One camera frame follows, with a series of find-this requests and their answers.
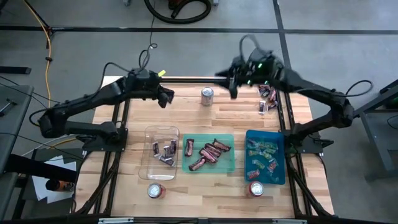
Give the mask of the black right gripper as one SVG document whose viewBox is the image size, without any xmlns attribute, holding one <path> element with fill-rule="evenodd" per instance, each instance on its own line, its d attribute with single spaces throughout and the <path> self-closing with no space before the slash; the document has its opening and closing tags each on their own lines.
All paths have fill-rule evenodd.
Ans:
<svg viewBox="0 0 398 224">
<path fill-rule="evenodd" d="M 231 99 L 235 100 L 238 95 L 238 86 L 264 84 L 273 80 L 280 72 L 280 60 L 273 55 L 260 56 L 249 59 L 247 62 L 236 57 L 231 65 L 231 72 L 223 70 L 215 73 L 215 76 L 232 77 L 229 83 L 229 93 Z"/>
</svg>

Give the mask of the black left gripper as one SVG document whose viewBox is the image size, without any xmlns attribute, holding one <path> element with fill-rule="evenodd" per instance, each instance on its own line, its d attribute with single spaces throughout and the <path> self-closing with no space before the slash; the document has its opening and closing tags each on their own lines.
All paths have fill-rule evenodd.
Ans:
<svg viewBox="0 0 398 224">
<path fill-rule="evenodd" d="M 175 92 L 164 88 L 160 83 L 162 78 L 155 72 L 143 69 L 141 71 L 133 70 L 126 78 L 126 93 L 138 95 L 142 92 L 158 95 L 158 104 L 165 108 L 167 103 L 171 103 Z"/>
</svg>

